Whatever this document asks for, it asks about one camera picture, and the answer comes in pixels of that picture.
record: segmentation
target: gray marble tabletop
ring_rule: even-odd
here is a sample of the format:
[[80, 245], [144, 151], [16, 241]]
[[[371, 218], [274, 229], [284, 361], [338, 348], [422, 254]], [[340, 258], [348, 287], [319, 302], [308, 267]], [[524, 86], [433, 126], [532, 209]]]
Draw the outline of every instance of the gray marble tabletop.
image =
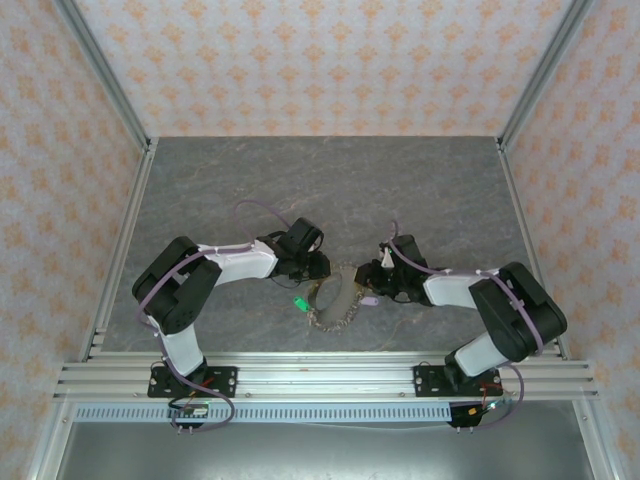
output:
[[[103, 346], [153, 351], [134, 321], [131, 286], [164, 247], [245, 241], [231, 208], [261, 199], [290, 221], [305, 216], [325, 233], [335, 262], [360, 265], [396, 219], [430, 265], [489, 268], [528, 264], [507, 183], [489, 137], [162, 138], [145, 190]], [[239, 218], [256, 235], [278, 220], [252, 205]], [[458, 307], [362, 306], [346, 329], [324, 333], [293, 304], [289, 290], [243, 280], [214, 290], [197, 320], [209, 351], [449, 350], [483, 331], [477, 312]]]

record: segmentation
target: wire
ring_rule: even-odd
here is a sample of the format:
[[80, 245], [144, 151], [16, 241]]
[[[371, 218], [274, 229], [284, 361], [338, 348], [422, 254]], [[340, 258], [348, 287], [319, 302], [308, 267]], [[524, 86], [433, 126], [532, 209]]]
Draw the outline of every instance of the wire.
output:
[[283, 232], [282, 230], [278, 230], [276, 232], [271, 232], [270, 234], [267, 235], [267, 237], [271, 237], [274, 240], [277, 238], [280, 238], [282, 235], [284, 235], [286, 232]]
[[462, 270], [459, 270], [459, 271], [454, 271], [454, 270], [435, 270], [433, 268], [427, 268], [427, 267], [423, 267], [422, 265], [418, 265], [417, 263], [411, 261], [409, 258], [404, 256], [402, 254], [402, 252], [398, 249], [398, 247], [396, 247], [396, 244], [393, 242], [393, 240], [398, 235], [398, 222], [393, 220], [392, 221], [392, 225], [393, 225], [393, 232], [392, 232], [391, 238], [389, 239], [389, 246], [391, 247], [391, 250], [393, 250], [393, 253], [395, 253], [403, 262], [405, 262], [407, 265], [412, 266], [416, 270], [419, 270], [419, 271], [424, 272], [424, 273], [428, 273], [429, 275], [440, 275], [440, 276], [443, 276], [443, 275], [456, 275], [456, 274], [457, 275], [468, 275], [468, 274], [471, 273], [472, 275], [478, 275], [478, 276], [486, 277], [486, 278], [489, 278], [489, 279], [493, 280], [496, 283], [496, 285], [498, 285], [498, 287], [500, 287], [500, 289], [507, 295], [507, 297], [509, 297], [509, 300], [511, 300], [511, 304], [518, 311], [520, 316], [522, 316], [522, 319], [526, 323], [527, 328], [531, 331], [531, 335], [533, 335], [533, 338], [534, 338], [534, 340], [536, 342], [536, 348], [537, 348], [536, 355], [542, 354], [542, 349], [544, 348], [544, 343], [542, 341], [542, 337], [540, 336], [540, 332], [538, 332], [538, 329], [536, 328], [535, 324], [533, 323], [533, 320], [531, 320], [531, 317], [529, 316], [529, 313], [527, 313], [527, 311], [521, 305], [520, 300], [518, 299], [518, 297], [516, 297], [513, 294], [513, 292], [509, 288], [509, 286], [506, 283], [504, 283], [500, 277], [494, 275], [491, 272], [485, 272], [485, 271], [481, 271], [481, 270], [474, 270], [472, 272], [462, 271]]
[[510, 368], [515, 372], [516, 376], [518, 377], [518, 383], [520, 384], [520, 392], [518, 392], [518, 400], [516, 401], [513, 408], [509, 409], [507, 413], [505, 413], [498, 420], [491, 422], [487, 425], [479, 425], [477, 427], [474, 427], [474, 430], [486, 430], [487, 428], [493, 428], [496, 425], [503, 423], [507, 418], [513, 416], [513, 414], [516, 413], [518, 408], [520, 408], [520, 405], [522, 405], [522, 401], [524, 400], [524, 379], [522, 378], [522, 374], [520, 373], [520, 370], [518, 370], [516, 367], [514, 367], [510, 363], [505, 363], [504, 365], [501, 365], [501, 366]]
[[485, 407], [487, 406], [486, 401], [487, 401], [487, 385], [484, 383], [481, 383], [480, 386], [482, 387], [483, 390], [483, 394], [482, 394], [482, 409], [484, 410]]
[[249, 232], [249, 230], [247, 230], [247, 228], [242, 224], [242, 222], [238, 218], [238, 207], [245, 203], [252, 203], [254, 205], [258, 205], [264, 208], [265, 210], [269, 211], [272, 215], [276, 216], [278, 220], [280, 220], [283, 223], [284, 226], [286, 226], [287, 228], [291, 228], [291, 225], [289, 224], [289, 222], [287, 222], [287, 220], [280, 214], [280, 212], [275, 208], [273, 208], [271, 205], [264, 203], [260, 200], [256, 200], [254, 198], [246, 198], [244, 200], [240, 200], [233, 206], [233, 219], [235, 220], [238, 228], [242, 230], [242, 232], [246, 235], [249, 242], [253, 242], [255, 237], [251, 234], [251, 232]]
[[286, 288], [287, 290], [293, 290], [294, 288], [298, 288], [302, 284], [302, 280], [298, 280], [295, 285], [291, 287], [287, 287], [286, 285], [282, 285], [281, 283], [276, 282], [273, 277], [271, 277], [270, 280], [276, 285], [278, 285], [279, 287]]
[[499, 383], [483, 383], [482, 384], [485, 387], [493, 387], [493, 388], [499, 388], [500, 390], [502, 390], [503, 392], [506, 392], [507, 390], [504, 389], [504, 387], [502, 385], [500, 385]]
[[[213, 382], [213, 380], [214, 380], [214, 377], [211, 377], [208, 380], [204, 381], [200, 386], [201, 387], [206, 387], [211, 382]], [[187, 406], [193, 401], [193, 399], [196, 398], [196, 396], [197, 396], [196, 392], [191, 392], [188, 397], [176, 397], [173, 400], [169, 401], [169, 408], [173, 408], [173, 409], [176, 409], [176, 410], [184, 411], [187, 408]], [[184, 400], [185, 398], [189, 399], [189, 401], [187, 403], [185, 403], [182, 406], [176, 405], [177, 402], [179, 402], [180, 400]]]
[[373, 425], [386, 425], [385, 423], [374, 423], [372, 426], [368, 426], [369, 424], [362, 425], [353, 425], [353, 424], [341, 424], [341, 423], [312, 423], [312, 422], [295, 422], [292, 425], [302, 426], [302, 427], [319, 427], [326, 429], [336, 429], [336, 430], [356, 430], [356, 431], [372, 431], [377, 430], [380, 432], [388, 432], [401, 434], [403, 432], [420, 432], [420, 431], [451, 431], [451, 427], [446, 424], [441, 423], [433, 423], [431, 425], [424, 425], [419, 427], [404, 427], [400, 426], [403, 424], [397, 424], [397, 427], [387, 427], [387, 426], [373, 426]]

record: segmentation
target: metal extrusion bar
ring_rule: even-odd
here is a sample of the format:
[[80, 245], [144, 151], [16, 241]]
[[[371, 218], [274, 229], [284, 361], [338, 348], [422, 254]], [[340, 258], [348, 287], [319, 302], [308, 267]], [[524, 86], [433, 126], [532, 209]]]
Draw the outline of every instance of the metal extrusion bar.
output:
[[131, 106], [131, 103], [129, 103], [113, 70], [111, 70], [107, 58], [91, 33], [89, 25], [80, 12], [78, 5], [74, 0], [55, 0], [55, 2], [61, 15], [67, 21], [69, 28], [75, 34], [89, 63], [93, 66], [96, 75], [107, 91], [107, 95], [113, 102], [115, 109], [122, 117], [131, 137], [140, 146], [141, 150], [146, 148], [148, 137], [144, 131], [144, 127]]
[[89, 334], [93, 335], [93, 337], [85, 339], [83, 343], [85, 347], [80, 354], [81, 361], [88, 358], [90, 349], [96, 341], [99, 341], [100, 344], [102, 344], [102, 341], [104, 340], [104, 334], [106, 333], [105, 328], [109, 321], [109, 316], [111, 315], [111, 309], [113, 308], [118, 282], [120, 281], [120, 276], [122, 275], [122, 270], [124, 268], [124, 262], [129, 250], [129, 244], [131, 243], [133, 229], [136, 223], [136, 218], [138, 217], [144, 188], [147, 184], [147, 179], [149, 178], [149, 172], [151, 171], [151, 165], [153, 163], [157, 145], [158, 139], [153, 138], [138, 163], [136, 175], [129, 192], [127, 208], [123, 212], [122, 221], [120, 222], [120, 233], [111, 254], [109, 270], [105, 275], [104, 283], [102, 285], [102, 294], [98, 300], [97, 307], [94, 309], [96, 313], [93, 316], [92, 325], [96, 329], [95, 334], [90, 331]]
[[[55, 390], [58, 401], [153, 402], [146, 397], [149, 365], [158, 354], [101, 354], [86, 363], [65, 364]], [[240, 368], [236, 398], [251, 402], [415, 402], [412, 367], [441, 364], [444, 352], [207, 354], [211, 364]], [[518, 365], [527, 400], [597, 398], [588, 362], [563, 361], [552, 350]], [[501, 371], [505, 389], [517, 391], [509, 369]], [[428, 401], [477, 400], [438, 397]]]
[[571, 3], [499, 138], [502, 150], [506, 151], [513, 143], [592, 4], [593, 0], [574, 0]]
[[[511, 192], [511, 198], [516, 209], [516, 216], [520, 223], [520, 229], [527, 248], [527, 254], [533, 268], [533, 275], [536, 277], [536, 280], [544, 286], [542, 270], [535, 253], [535, 249], [533, 248], [533, 242], [527, 228], [522, 204], [518, 198], [518, 192], [515, 188], [513, 176], [511, 175], [509, 159], [507, 158], [507, 153], [500, 148], [499, 144], [498, 154], [507, 179], [509, 191]], [[571, 358], [571, 351], [567, 345], [565, 335], [560, 336], [557, 339], [557, 343], [562, 358]], [[585, 448], [587, 450], [589, 462], [591, 463], [594, 478], [596, 480], [608, 480], [610, 478], [623, 480], [625, 476], [621, 467], [620, 459], [618, 458], [615, 449], [612, 448], [612, 445], [615, 444], [614, 438], [608, 426], [602, 420], [602, 417], [604, 416], [602, 413], [602, 404], [598, 402], [589, 402], [585, 399], [574, 400], [572, 403], [578, 420], [578, 425], [580, 426]]]
[[57, 478], [75, 416], [76, 404], [74, 402], [54, 403], [51, 406], [51, 412], [40, 435], [27, 474], [29, 480]]

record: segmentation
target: floor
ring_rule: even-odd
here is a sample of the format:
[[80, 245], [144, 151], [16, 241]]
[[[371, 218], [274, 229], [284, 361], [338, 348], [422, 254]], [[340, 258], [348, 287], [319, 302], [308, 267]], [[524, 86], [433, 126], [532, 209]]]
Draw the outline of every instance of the floor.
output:
[[473, 435], [402, 428], [232, 424], [178, 436], [161, 424], [75, 424], [58, 479], [593, 478], [571, 402], [526, 402], [500, 427]]
[[[377, 255], [390, 221], [411, 233], [431, 266], [528, 264], [502, 167], [489, 137], [162, 138], [149, 176], [103, 346], [153, 351], [134, 320], [131, 286], [175, 237], [228, 245], [245, 238], [234, 203], [258, 198], [291, 221], [305, 216], [325, 232], [334, 262]], [[256, 235], [280, 229], [259, 207], [241, 207]], [[362, 306], [345, 330], [309, 326], [293, 298], [271, 281], [216, 288], [196, 323], [203, 350], [450, 350], [483, 331], [476, 312], [382, 299]]]

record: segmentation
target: green object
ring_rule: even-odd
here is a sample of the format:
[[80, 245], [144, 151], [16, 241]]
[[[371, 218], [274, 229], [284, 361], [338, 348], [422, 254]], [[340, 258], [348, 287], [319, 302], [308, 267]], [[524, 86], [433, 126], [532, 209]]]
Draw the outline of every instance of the green object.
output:
[[309, 310], [311, 310], [311, 307], [309, 306], [309, 304], [302, 297], [294, 298], [293, 303], [295, 304], [296, 307], [298, 307], [303, 312], [308, 312]]

